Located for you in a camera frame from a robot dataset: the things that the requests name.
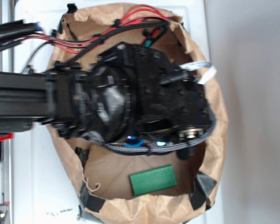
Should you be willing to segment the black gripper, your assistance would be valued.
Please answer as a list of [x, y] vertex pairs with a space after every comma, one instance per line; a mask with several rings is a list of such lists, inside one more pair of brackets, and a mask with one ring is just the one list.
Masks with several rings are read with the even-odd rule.
[[100, 57], [130, 93], [125, 137], [183, 142], [205, 140], [212, 133], [216, 119], [204, 86], [164, 52], [121, 42]]

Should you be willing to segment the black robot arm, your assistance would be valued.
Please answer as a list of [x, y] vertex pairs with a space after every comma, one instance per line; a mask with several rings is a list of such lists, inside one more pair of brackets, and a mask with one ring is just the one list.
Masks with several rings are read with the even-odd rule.
[[216, 120], [194, 72], [162, 51], [121, 42], [86, 71], [75, 64], [41, 74], [0, 72], [0, 134], [34, 122], [62, 138], [103, 145], [133, 136], [180, 143], [209, 135]]

